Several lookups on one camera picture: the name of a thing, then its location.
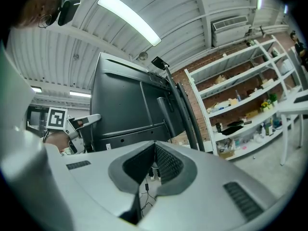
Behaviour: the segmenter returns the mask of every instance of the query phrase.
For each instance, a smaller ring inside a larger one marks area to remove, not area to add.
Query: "shelf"
[[[217,61],[209,63],[191,72],[190,75],[194,79],[195,84],[198,84],[213,76],[219,75],[228,69],[232,69],[245,62],[248,62],[257,48],[258,45],[254,45],[233,54],[227,55],[226,57],[220,58]]]
[[[187,148],[191,147],[189,144],[182,145],[182,146],[187,147]],[[203,141],[203,146],[204,146],[205,152],[212,152],[213,151],[213,146],[212,146],[211,141]]]
[[[273,44],[275,41],[276,41],[276,40],[271,39],[271,40],[269,40],[269,41],[266,41],[266,42],[261,43],[260,45],[262,45],[263,48],[264,48],[266,51],[269,51],[269,49],[271,48],[272,44]],[[255,55],[254,55],[254,57],[253,57],[253,59],[255,59],[255,58],[259,57],[259,56],[262,56],[262,55],[264,55],[264,52],[263,52],[260,48],[258,48],[257,51],[256,51],[256,53],[255,53]]]
[[[295,94],[297,94],[300,90],[302,89],[301,86],[296,86],[296,87],[293,87],[290,92],[289,92],[289,95],[291,97],[294,97]]]
[[[284,74],[283,76],[282,76],[282,78],[285,80],[285,79],[287,79],[292,73],[294,73],[294,69],[292,69],[292,70],[290,70],[289,72],[287,72],[286,74]]]
[[[291,120],[288,121],[288,126],[291,125],[292,121],[294,121],[296,119],[297,115],[293,115]],[[245,144],[246,149],[240,149],[240,150],[235,150],[234,151],[234,155],[231,157],[226,158],[227,160],[232,160],[235,159],[237,157],[246,155],[250,152],[253,152],[254,150],[260,148],[261,146],[265,145],[266,143],[270,142],[272,139],[276,138],[278,135],[280,135],[282,133],[282,127],[279,130],[276,130],[272,136],[266,136],[265,139],[263,140],[262,143],[257,143],[255,141],[250,141],[247,144]]]
[[[244,100],[238,102],[236,105],[231,105],[231,106],[228,106],[227,108],[224,108],[224,109],[221,109],[221,110],[218,110],[216,112],[213,112],[213,113],[210,113],[208,114],[208,117],[211,118],[211,117],[214,117],[214,116],[218,116],[222,113],[225,113],[225,112],[228,112],[232,109],[235,109],[245,103],[248,103],[249,101],[261,96],[262,94],[266,93],[267,91],[269,91],[270,89],[274,88],[275,86],[277,86],[278,84],[280,84],[281,80],[278,79],[276,81],[274,81],[273,84],[271,84],[269,87],[266,87],[265,89],[262,89],[262,90],[258,90],[257,92],[254,92],[250,97],[248,98],[245,98]]]
[[[208,98],[212,95],[215,95],[219,92],[222,92],[222,91],[224,91],[228,88],[236,86],[236,85],[256,76],[257,74],[265,71],[266,70],[265,68],[267,67],[268,64],[269,64],[268,62],[262,63],[259,66],[256,66],[256,67],[249,69],[248,71],[245,71],[245,72],[243,72],[239,75],[236,75],[236,76],[234,76],[230,79],[227,79],[227,80],[225,80],[225,81],[223,81],[223,82],[221,82],[217,85],[214,85],[214,86],[209,87],[209,88],[207,88],[203,91],[200,91],[199,94],[200,94],[201,98],[204,99],[204,98]]]
[[[243,128],[241,128],[240,130],[237,130],[235,133],[229,134],[229,135],[223,135],[222,133],[214,133],[214,137],[215,137],[215,141],[220,141],[220,140],[224,140],[230,137],[234,137],[237,136],[241,133],[244,133],[246,131],[248,131],[249,129],[254,128],[255,126],[260,125],[262,122],[264,122],[265,120],[269,119],[270,117],[272,117],[275,113],[277,113],[278,111],[278,107],[275,107],[267,112],[264,113],[260,113],[257,116],[248,119],[247,121],[252,121],[251,124],[247,124],[247,125],[242,125]]]

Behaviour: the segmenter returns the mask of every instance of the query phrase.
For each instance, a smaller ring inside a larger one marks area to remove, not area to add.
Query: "machine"
[[[47,116],[47,131],[43,137],[45,142],[50,129],[55,131],[64,131],[70,138],[69,148],[73,154],[85,152],[85,142],[81,134],[81,130],[89,125],[98,122],[101,115],[88,115],[75,119],[67,115],[67,109],[50,107]]]
[[[3,48],[0,60],[3,83],[5,76],[24,87],[4,96],[5,102],[13,103],[20,95],[20,106],[27,107],[34,95],[30,86]],[[0,123],[0,168],[22,208],[43,229],[261,229],[288,201],[286,196],[276,202],[259,182],[228,161],[163,141],[61,157],[54,145],[15,127],[18,120],[13,117],[22,117],[25,110],[16,111],[6,114],[10,124]],[[102,116],[96,129],[103,121]],[[141,218],[139,185],[153,162],[161,170],[162,186],[155,205]]]
[[[163,78],[106,53],[97,62],[90,114],[102,116],[92,126],[95,151],[147,140],[168,141],[183,131],[191,147],[198,149],[192,126],[199,150],[205,151],[184,88],[177,87],[171,75]]]

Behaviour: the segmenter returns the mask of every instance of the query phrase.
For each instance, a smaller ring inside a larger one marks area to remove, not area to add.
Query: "vent grille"
[[[230,19],[226,19],[223,21],[218,21],[213,23],[214,29],[217,30],[222,30],[226,28],[230,28],[231,26],[239,26],[239,25],[245,25],[248,22],[246,16],[238,16]]]
[[[239,208],[240,212],[250,221],[260,214],[263,210],[261,207],[245,192],[245,190],[236,182],[225,184],[224,189],[227,191],[233,202]]]
[[[78,162],[78,163],[73,163],[73,164],[67,164],[67,168],[68,170],[71,169],[75,169],[75,168],[79,168],[79,167],[84,167],[87,165],[90,165],[91,163],[89,161],[82,161],[82,162]]]

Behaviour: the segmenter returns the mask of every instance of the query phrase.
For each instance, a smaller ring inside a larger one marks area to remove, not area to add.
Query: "black cable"
[[[144,207],[141,208],[141,213],[142,213],[142,216],[143,216],[143,217],[144,217],[144,215],[143,215],[143,209],[146,207],[147,202],[148,202],[148,199],[149,199],[149,195],[148,195],[148,197],[147,197],[147,199],[146,199],[146,201],[145,201]]]
[[[143,207],[143,209],[144,209],[148,204],[151,205],[151,203],[148,202],[148,203]],[[153,205],[151,205],[151,206],[153,206]],[[141,214],[142,214],[142,216],[144,217],[143,211],[142,211],[143,209],[141,209]]]
[[[141,193],[141,194],[146,194],[146,192],[144,192],[144,193]],[[142,196],[139,198],[139,199],[141,199],[142,198]]]
[[[48,134],[49,134],[49,129],[47,129],[46,132],[45,132],[45,134],[44,134],[43,143],[45,143]]]
[[[165,123],[165,119],[164,119],[164,125],[165,125],[165,126],[166,126],[166,128],[167,128],[167,131],[168,131],[169,136],[170,136],[170,141],[171,141],[171,144],[172,144],[171,134],[170,134],[170,131],[169,131],[168,127],[167,127],[167,124]]]
[[[150,194],[149,194],[149,192],[147,192],[148,193],[148,195],[151,197],[151,198],[153,198]],[[153,198],[155,201],[156,201],[156,199],[155,198]]]
[[[147,202],[146,205],[141,210],[144,210],[147,205],[150,205],[153,207],[153,205],[150,202]]]

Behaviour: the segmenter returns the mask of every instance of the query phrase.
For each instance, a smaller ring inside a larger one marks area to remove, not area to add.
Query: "floor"
[[[304,126],[308,129],[308,119],[304,120]],[[245,171],[250,176],[265,185],[277,198],[282,197],[286,192],[292,191],[299,183],[299,180],[307,167],[308,149],[305,145],[308,144],[308,137],[304,140],[304,146],[298,149],[299,143],[299,121],[295,122],[294,130],[289,130],[289,151],[287,161],[284,166],[280,165],[282,155],[282,135],[268,143],[266,146],[258,150],[232,160],[237,167]],[[149,184],[149,194],[155,197],[156,189],[161,185],[158,177],[155,181],[151,181],[147,175]],[[140,185],[140,193],[145,193],[146,180]],[[148,197],[147,194],[140,194],[141,208],[145,203],[155,204],[155,200]],[[151,205],[147,204],[144,208],[143,215],[149,212]]]

